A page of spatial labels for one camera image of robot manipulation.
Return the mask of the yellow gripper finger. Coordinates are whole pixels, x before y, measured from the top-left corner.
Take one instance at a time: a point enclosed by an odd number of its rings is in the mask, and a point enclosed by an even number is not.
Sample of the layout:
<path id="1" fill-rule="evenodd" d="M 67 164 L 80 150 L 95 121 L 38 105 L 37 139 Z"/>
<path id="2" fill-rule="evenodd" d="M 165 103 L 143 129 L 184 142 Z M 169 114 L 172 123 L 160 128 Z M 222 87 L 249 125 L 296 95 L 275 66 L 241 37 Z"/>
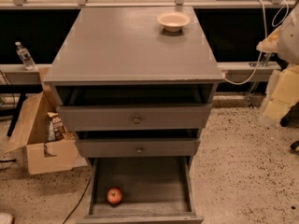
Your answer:
<path id="1" fill-rule="evenodd" d="M 261 124 L 278 126 L 298 102 L 299 65 L 291 63 L 283 71 L 275 70 L 269 78 L 266 96 L 260 108 Z"/>

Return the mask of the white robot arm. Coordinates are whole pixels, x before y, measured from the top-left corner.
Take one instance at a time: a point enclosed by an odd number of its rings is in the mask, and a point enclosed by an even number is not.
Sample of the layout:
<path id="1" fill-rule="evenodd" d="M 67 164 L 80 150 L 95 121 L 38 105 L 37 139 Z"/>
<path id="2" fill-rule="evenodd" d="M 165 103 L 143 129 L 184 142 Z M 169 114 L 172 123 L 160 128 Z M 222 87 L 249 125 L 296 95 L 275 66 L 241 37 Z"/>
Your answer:
<path id="1" fill-rule="evenodd" d="M 276 53 L 288 64 L 283 71 L 274 71 L 270 76 L 261 106 L 261 123 L 277 126 L 299 103 L 299 5 L 256 49 Z"/>

